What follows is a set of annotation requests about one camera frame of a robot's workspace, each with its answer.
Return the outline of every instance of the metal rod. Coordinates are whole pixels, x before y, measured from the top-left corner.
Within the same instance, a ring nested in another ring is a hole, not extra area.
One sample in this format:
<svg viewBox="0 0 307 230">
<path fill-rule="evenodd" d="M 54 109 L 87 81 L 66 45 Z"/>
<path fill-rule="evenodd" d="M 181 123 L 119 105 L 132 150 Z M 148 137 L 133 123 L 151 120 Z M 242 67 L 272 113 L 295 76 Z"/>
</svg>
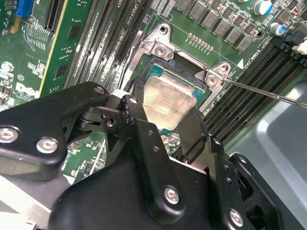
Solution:
<svg viewBox="0 0 307 230">
<path fill-rule="evenodd" d="M 264 91 L 264 90 L 260 90 L 260 89 L 257 89 L 257 88 L 254 88 L 254 87 L 251 87 L 251 86 L 248 86 L 248 85 L 236 82 L 236 81 L 232 81 L 232 80 L 229 80 L 229 79 L 223 79 L 223 81 L 227 82 L 229 84 L 235 85 L 237 87 L 240 87 L 240 88 L 243 88 L 243 89 L 246 89 L 246 90 L 250 90 L 250 91 L 253 91 L 253 92 L 257 92 L 257 93 L 260 93 L 260 94 L 262 94 L 264 96 L 271 97 L 271 98 L 273 98 L 275 100 L 286 102 L 286 103 L 289 103 L 289 104 L 294 104 L 294 105 L 297 105 L 299 107 L 307 109 L 307 104 L 299 102 L 299 101 L 296 101 L 296 100 L 293 100 L 291 98 L 283 97 L 283 96 L 274 94 L 272 92 L 267 92 L 267 91 Z"/>
</svg>

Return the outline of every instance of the black dimm slot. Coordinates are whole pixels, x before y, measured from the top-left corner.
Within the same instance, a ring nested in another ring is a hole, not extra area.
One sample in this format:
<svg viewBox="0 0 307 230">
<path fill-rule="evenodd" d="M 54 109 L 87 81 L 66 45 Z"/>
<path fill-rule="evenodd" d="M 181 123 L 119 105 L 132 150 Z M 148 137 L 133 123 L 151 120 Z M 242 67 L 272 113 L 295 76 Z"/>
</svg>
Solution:
<svg viewBox="0 0 307 230">
<path fill-rule="evenodd" d="M 269 60 L 273 57 L 273 55 L 278 51 L 277 48 L 271 46 L 267 51 L 264 51 L 261 57 L 264 57 L 261 61 L 256 61 L 253 65 L 256 66 L 253 69 L 245 70 L 238 82 L 249 84 L 249 82 L 257 75 L 257 73 L 269 62 Z M 215 109 L 211 111 L 205 117 L 205 125 L 206 127 L 210 127 L 212 123 L 224 112 L 224 110 L 228 109 L 228 105 L 237 97 L 237 95 L 242 91 L 242 89 L 238 89 L 237 87 L 231 87 L 226 93 L 227 96 L 224 96 L 222 100 L 220 100 L 216 105 Z"/>
<path fill-rule="evenodd" d="M 278 89 L 276 90 L 276 93 L 277 94 L 281 93 L 281 91 L 285 88 L 285 86 L 287 86 L 291 81 L 293 81 L 302 72 L 302 70 L 303 70 L 302 67 L 296 68 L 296 70 L 292 72 L 292 74 L 287 78 L 287 80 L 284 81 L 281 85 L 279 85 Z M 263 98 L 264 98 L 264 101 L 261 103 L 261 105 L 259 105 L 257 109 L 254 110 L 252 114 L 248 116 L 248 118 L 246 119 L 244 123 L 239 123 L 240 125 L 235 130 L 230 130 L 223 137 L 221 137 L 224 143 L 228 143 L 229 141 L 231 141 L 240 132 L 240 130 L 244 128 L 244 126 L 248 122 L 252 121 L 257 116 L 257 114 L 259 114 L 263 109 L 265 109 L 265 107 L 271 101 L 273 101 L 272 98 L 268 98 L 268 97 L 267 98 L 263 97 Z"/>
<path fill-rule="evenodd" d="M 102 72 L 104 71 L 104 68 L 105 68 L 104 61 L 107 60 L 110 57 L 112 50 L 116 46 L 118 39 L 120 37 L 120 34 L 122 33 L 122 29 L 125 25 L 125 21 L 127 20 L 127 17 L 130 15 L 132 7 L 133 7 L 133 2 L 130 1 L 127 9 L 125 9 L 124 15 L 121 17 L 120 22 L 117 24 L 117 26 L 115 28 L 115 34 L 111 34 L 111 36 L 107 37 L 106 43 L 108 45 L 103 47 L 103 50 L 102 50 L 100 58 L 99 58 L 99 60 L 100 60 L 99 65 L 96 66 L 93 75 L 90 76 L 88 81 L 94 81 L 95 82 L 97 75 L 100 74 L 100 76 L 101 76 Z"/>
<path fill-rule="evenodd" d="M 73 73 L 73 77 L 75 77 L 75 81 L 73 83 L 74 85 L 77 84 L 80 81 L 80 78 L 82 77 L 83 68 L 84 68 L 84 65 L 85 65 L 86 61 L 88 60 L 88 55 L 89 55 L 90 50 L 92 48 L 92 45 L 93 45 L 93 42 L 94 42 L 94 38 L 96 37 L 96 35 L 98 33 L 98 28 L 101 26 L 101 23 L 103 21 L 102 18 L 105 16 L 106 10 L 107 10 L 109 5 L 110 5 L 110 1 L 109 0 L 104 0 L 101 12 L 97 12 L 98 13 L 98 18 L 97 18 L 98 23 L 96 23 L 93 26 L 93 28 L 92 28 L 93 29 L 93 33 L 92 33 L 92 36 L 89 38 L 89 41 L 88 41 L 88 44 L 87 44 L 87 47 L 86 47 L 86 56 L 83 57 L 83 59 L 81 60 L 80 65 L 78 65 L 77 71 L 75 71 Z"/>
<path fill-rule="evenodd" d="M 122 34 L 127 32 L 127 30 L 131 27 L 131 24 L 128 25 L 128 21 L 127 20 L 129 19 L 129 16 L 130 16 L 130 14 L 131 14 L 131 12 L 133 10 L 133 7 L 134 7 L 136 2 L 138 2 L 138 0 L 136 0 L 135 2 L 130 1 L 124 16 L 121 18 L 121 22 L 118 24 L 118 26 L 116 28 L 116 33 L 112 36 L 111 44 L 107 47 L 107 49 L 104 50 L 104 53 L 101 56 L 101 60 L 102 61 L 103 61 L 103 59 L 106 60 L 106 59 L 110 58 L 110 56 L 111 56 L 112 52 L 114 51 L 114 48 L 118 44 L 119 39 L 122 36 Z M 97 79 L 99 80 L 99 78 L 101 77 L 101 74 L 104 71 L 104 68 L 105 68 L 104 65 L 99 65 L 99 68 L 96 69 L 95 75 L 90 80 L 94 80 L 94 82 L 97 81 Z M 104 83 L 104 87 L 107 90 L 109 90 L 109 82 L 110 82 L 110 77 L 105 79 L 105 83 Z"/>
<path fill-rule="evenodd" d="M 128 41 L 126 41 L 125 43 L 122 43 L 122 46 L 121 46 L 121 49 L 119 50 L 119 52 L 117 53 L 117 56 L 115 58 L 115 62 L 114 62 L 114 66 L 118 65 L 122 65 L 123 62 L 124 62 L 124 59 L 126 58 L 126 54 L 128 53 L 129 49 L 131 48 L 132 46 L 132 43 L 134 41 L 134 38 L 136 37 L 137 33 L 138 33 L 138 28 L 140 27 L 141 23 L 143 22 L 143 18 L 145 17 L 145 15 L 147 14 L 147 11 L 149 10 L 150 6 L 152 4 L 152 0 L 147 0 L 143 5 L 142 7 L 138 8 L 138 11 L 137 11 L 137 18 L 135 20 L 136 24 L 132 26 L 132 31 L 130 30 L 127 34 L 127 38 Z M 112 72 L 110 74 L 111 76 L 111 81 L 110 82 L 113 82 L 114 79 L 115 79 L 115 75 L 117 74 L 117 70 L 116 68 L 111 68 Z"/>
<path fill-rule="evenodd" d="M 86 22 L 85 22 L 85 25 L 84 25 L 84 29 L 82 31 L 82 34 L 81 34 L 81 37 L 80 37 L 80 40 L 79 40 L 79 43 L 78 43 L 78 46 L 80 46 L 80 49 L 79 49 L 79 51 L 76 51 L 74 56 L 73 56 L 71 66 L 70 66 L 69 72 L 67 74 L 65 83 L 64 83 L 64 87 L 63 87 L 64 89 L 66 89 L 70 85 L 71 78 L 76 71 L 76 65 L 77 65 L 78 60 L 80 58 L 82 48 L 84 46 L 88 31 L 90 30 L 90 25 L 91 25 L 93 18 L 95 16 L 96 8 L 97 8 L 99 2 L 100 2 L 100 0 L 94 0 L 93 3 L 92 3 L 92 6 L 90 8 L 89 14 L 87 16 L 87 19 L 86 19 Z"/>
<path fill-rule="evenodd" d="M 120 12 L 122 11 L 122 9 L 124 8 L 124 5 L 126 4 L 127 0 L 123 0 L 120 7 Z M 102 41 L 103 36 L 106 34 L 107 29 L 111 26 L 115 26 L 115 25 L 111 25 L 111 16 L 112 13 L 114 11 L 114 8 L 116 6 L 117 0 L 111 0 L 109 6 L 107 7 L 107 12 L 106 14 L 103 16 L 102 20 L 100 21 L 99 24 L 99 29 L 98 29 L 98 34 L 95 35 L 94 37 L 94 43 L 92 44 L 89 54 L 92 57 L 95 57 L 95 54 L 97 53 L 97 50 L 100 46 L 100 43 Z M 85 65 L 83 66 L 81 73 L 80 73 L 80 77 L 78 78 L 77 84 L 80 84 L 82 82 L 86 81 L 86 78 L 88 77 L 88 73 L 92 64 L 92 57 L 90 58 L 90 56 L 88 55 L 86 58 L 86 62 Z"/>
<path fill-rule="evenodd" d="M 255 88 L 263 89 L 261 87 L 263 82 L 268 79 L 268 76 L 270 76 L 285 59 L 286 59 L 286 55 L 284 53 L 279 54 L 278 57 L 274 58 L 275 62 L 271 63 L 268 67 L 261 70 L 262 72 L 261 72 L 260 76 L 254 77 L 253 81 L 251 81 L 251 80 L 249 81 L 249 85 L 251 85 Z M 240 93 L 237 95 L 236 99 L 232 101 L 233 103 L 227 105 L 228 113 L 223 113 L 222 117 L 219 117 L 220 120 L 222 120 L 222 121 L 227 120 L 227 118 L 229 116 L 231 116 L 232 113 L 236 113 L 238 108 L 248 98 L 249 91 L 242 90 L 242 89 L 239 89 L 239 90 L 240 90 Z M 216 130 L 217 126 L 219 126 L 219 123 L 215 124 L 211 129 Z"/>
<path fill-rule="evenodd" d="M 267 75 L 267 82 L 265 82 L 265 85 L 261 85 L 260 88 L 266 91 L 275 92 L 276 88 L 285 81 L 283 79 L 284 76 L 288 76 L 288 73 L 293 69 L 293 66 L 296 64 L 294 61 L 290 60 L 285 62 L 286 65 L 283 66 L 282 69 L 278 69 L 276 74 L 273 74 L 275 80 L 270 79 L 269 75 Z M 229 130 L 233 130 L 235 126 L 237 126 L 242 119 L 246 116 L 247 113 L 255 114 L 255 109 L 251 108 L 257 108 L 260 100 L 265 100 L 266 97 L 262 96 L 260 94 L 254 93 L 254 92 L 248 92 L 248 96 L 246 97 L 246 100 L 244 103 L 241 104 L 240 107 L 237 108 L 238 113 L 232 115 L 230 119 L 227 120 L 227 124 L 225 126 L 221 126 L 218 132 L 219 137 L 225 137 L 225 135 L 229 132 Z"/>
<path fill-rule="evenodd" d="M 280 79 L 282 76 L 284 76 L 295 64 L 295 62 L 289 63 L 288 61 L 285 63 L 286 65 L 282 67 L 281 70 L 277 70 L 276 75 L 273 74 L 275 79 Z M 265 74 L 266 79 L 270 77 L 270 74 L 266 72 Z M 266 91 L 271 91 L 271 88 L 274 88 L 275 85 L 260 85 L 260 88 Z M 257 103 L 258 94 L 244 90 L 244 93 L 247 94 L 244 100 L 240 101 L 239 105 L 235 108 L 235 112 L 228 116 L 228 119 L 225 120 L 224 124 L 219 125 L 219 129 L 216 129 L 216 132 L 219 133 L 220 136 L 223 136 L 225 132 L 232 129 L 233 126 L 235 126 L 246 114 L 248 111 L 250 111 L 251 108 L 254 107 L 254 105 Z"/>
</svg>

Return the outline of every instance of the blue connector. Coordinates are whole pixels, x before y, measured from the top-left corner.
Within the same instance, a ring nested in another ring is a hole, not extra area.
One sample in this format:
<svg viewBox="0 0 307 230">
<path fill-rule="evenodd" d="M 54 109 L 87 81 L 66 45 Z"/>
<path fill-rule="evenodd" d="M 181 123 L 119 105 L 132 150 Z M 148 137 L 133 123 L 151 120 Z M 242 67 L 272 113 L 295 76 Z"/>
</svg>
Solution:
<svg viewBox="0 0 307 230">
<path fill-rule="evenodd" d="M 31 16 L 34 0 L 18 0 L 16 15 L 21 18 Z"/>
</svg>

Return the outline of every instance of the ram slot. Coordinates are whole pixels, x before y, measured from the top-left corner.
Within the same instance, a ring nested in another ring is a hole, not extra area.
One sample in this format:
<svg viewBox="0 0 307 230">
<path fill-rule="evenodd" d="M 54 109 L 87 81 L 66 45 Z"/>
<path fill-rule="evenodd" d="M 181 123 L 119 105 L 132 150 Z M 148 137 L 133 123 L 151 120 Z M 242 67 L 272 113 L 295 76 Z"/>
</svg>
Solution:
<svg viewBox="0 0 307 230">
<path fill-rule="evenodd" d="M 106 52 L 103 56 L 101 56 L 101 63 L 98 68 L 96 68 L 95 75 L 93 78 L 90 79 L 90 81 L 94 80 L 94 82 L 99 81 L 102 73 L 105 71 L 106 79 L 103 83 L 103 86 L 108 90 L 108 79 L 109 72 L 114 68 L 114 63 L 116 61 L 116 53 L 120 49 L 120 46 L 122 44 L 122 41 L 126 39 L 126 35 L 128 34 L 128 31 L 133 28 L 134 19 L 136 18 L 136 15 L 138 14 L 138 9 L 142 6 L 143 1 L 139 2 L 139 0 L 131 1 L 126 9 L 126 12 L 124 16 L 121 18 L 121 22 L 118 24 L 116 28 L 116 33 L 112 36 L 112 42 L 110 46 L 108 46 Z"/>
<path fill-rule="evenodd" d="M 286 81 L 282 82 L 281 85 L 279 85 L 278 89 L 276 89 L 276 93 L 281 93 L 282 90 L 291 83 L 302 71 L 303 67 L 298 67 L 296 70 L 290 72 L 289 78 L 287 78 Z M 254 110 L 247 118 L 247 122 L 241 123 L 240 126 L 238 126 L 234 130 L 230 130 L 228 133 L 226 133 L 223 137 L 223 140 L 225 143 L 228 143 L 231 141 L 247 124 L 249 121 L 252 121 L 255 117 L 258 116 L 258 114 L 266 108 L 266 106 L 269 105 L 270 102 L 272 102 L 273 99 L 264 97 L 263 102 L 257 107 L 256 110 Z"/>
<path fill-rule="evenodd" d="M 114 9 L 115 2 L 116 1 L 114 0 L 112 1 L 111 7 L 108 9 L 106 16 L 102 20 L 101 28 L 94 40 L 90 55 L 88 56 L 86 64 L 82 70 L 81 77 L 77 82 L 78 84 L 85 81 L 91 81 L 90 79 L 92 79 L 92 75 L 95 74 L 97 65 L 99 65 L 100 57 L 103 55 L 103 51 L 109 46 L 109 38 L 116 31 L 118 21 L 122 17 L 127 0 L 121 1 L 120 5 Z"/>
<path fill-rule="evenodd" d="M 82 61 L 83 58 L 81 58 L 81 54 L 83 49 L 86 47 L 86 39 L 88 37 L 89 31 L 91 29 L 91 24 L 94 21 L 95 15 L 97 14 L 97 10 L 98 10 L 98 4 L 99 4 L 100 0 L 94 0 L 93 4 L 91 6 L 90 12 L 88 14 L 88 17 L 86 19 L 85 22 L 85 26 L 83 29 L 83 32 L 81 34 L 81 38 L 79 40 L 78 46 L 77 46 L 77 50 L 73 56 L 72 62 L 71 62 L 71 67 L 69 69 L 68 75 L 66 77 L 65 83 L 64 83 L 64 89 L 68 88 L 71 85 L 71 81 L 72 78 L 75 77 L 75 73 L 77 73 L 78 69 L 79 69 L 79 65 L 78 62 L 79 60 Z"/>
<path fill-rule="evenodd" d="M 294 60 L 287 59 L 283 62 L 283 67 L 281 69 L 275 68 L 275 71 L 271 73 L 271 75 L 267 72 L 267 74 L 264 76 L 266 81 L 263 82 L 259 88 L 266 91 L 279 93 L 279 89 L 282 89 L 281 85 L 285 86 L 285 84 L 283 84 L 284 81 L 287 81 L 289 78 L 293 79 L 298 75 L 297 71 L 295 71 L 298 65 L 299 64 Z M 229 140 L 229 133 L 233 133 L 233 135 L 237 134 L 237 127 L 241 127 L 242 124 L 246 125 L 248 122 L 257 117 L 257 114 L 259 114 L 261 111 L 259 110 L 259 107 L 262 108 L 262 103 L 267 99 L 265 96 L 254 92 L 244 90 L 242 94 L 245 93 L 245 99 L 235 108 L 237 112 L 230 115 L 224 122 L 221 122 L 219 128 L 214 129 L 217 137 L 224 143 L 226 143 L 226 139 Z"/>
<path fill-rule="evenodd" d="M 260 88 L 261 85 L 265 80 L 268 79 L 268 76 L 272 75 L 274 71 L 279 67 L 279 65 L 287 58 L 285 53 L 279 54 L 276 58 L 275 56 L 272 56 L 274 58 L 274 62 L 268 65 L 268 67 L 263 68 L 261 72 L 258 72 L 257 77 L 254 77 L 253 81 L 250 81 L 249 84 L 252 85 L 255 88 Z M 236 99 L 232 100 L 231 103 L 227 105 L 228 113 L 223 113 L 222 116 L 217 117 L 220 120 L 227 120 L 229 116 L 231 116 L 233 113 L 237 113 L 237 109 L 240 108 L 240 106 L 247 100 L 249 91 L 242 90 L 241 88 L 238 88 L 239 94 L 237 94 Z M 220 126 L 219 123 L 215 124 L 214 126 L 210 127 L 212 130 L 217 130 L 217 127 Z"/>
<path fill-rule="evenodd" d="M 247 68 L 239 77 L 238 82 L 249 84 L 252 79 L 256 77 L 259 71 L 271 60 L 273 55 L 278 51 L 277 48 L 271 46 L 268 47 L 266 51 L 264 51 L 257 59 L 251 64 L 249 68 Z M 209 114 L 205 117 L 205 125 L 206 127 L 210 127 L 215 120 L 221 114 L 225 113 L 225 110 L 228 109 L 228 105 L 235 100 L 235 98 L 239 95 L 239 93 L 243 89 L 238 87 L 231 87 L 225 96 L 215 105 L 214 109 L 209 112 Z"/>
<path fill-rule="evenodd" d="M 136 12 L 131 19 L 130 27 L 128 28 L 126 35 L 124 39 L 120 42 L 121 46 L 120 49 L 118 49 L 117 52 L 114 52 L 114 61 L 110 67 L 110 69 L 105 74 L 108 76 L 108 78 L 105 80 L 105 86 L 106 89 L 112 90 L 112 84 L 115 82 L 116 75 L 119 71 L 119 68 L 121 67 L 121 63 L 123 62 L 124 58 L 126 57 L 126 54 L 128 53 L 128 50 L 131 48 L 131 45 L 133 43 L 133 40 L 138 33 L 138 29 L 143 21 L 143 18 L 145 17 L 149 7 L 151 6 L 152 1 L 151 0 L 143 0 L 139 3 L 138 8 L 136 9 Z"/>
</svg>

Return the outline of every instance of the motherboard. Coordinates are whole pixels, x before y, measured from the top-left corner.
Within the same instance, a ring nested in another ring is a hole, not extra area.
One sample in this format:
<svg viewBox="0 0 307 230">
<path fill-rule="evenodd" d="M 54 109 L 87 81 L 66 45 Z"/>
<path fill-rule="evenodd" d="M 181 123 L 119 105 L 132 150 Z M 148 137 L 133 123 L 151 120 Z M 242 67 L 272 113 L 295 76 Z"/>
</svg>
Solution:
<svg viewBox="0 0 307 230">
<path fill-rule="evenodd" d="M 177 125 L 195 107 L 231 145 L 275 103 L 216 74 L 286 94 L 306 73 L 303 0 L 2 0 L 0 111 L 86 81 L 109 92 L 145 82 L 144 109 L 169 155 L 183 160 Z M 72 143 L 71 183 L 105 166 L 105 135 Z"/>
</svg>

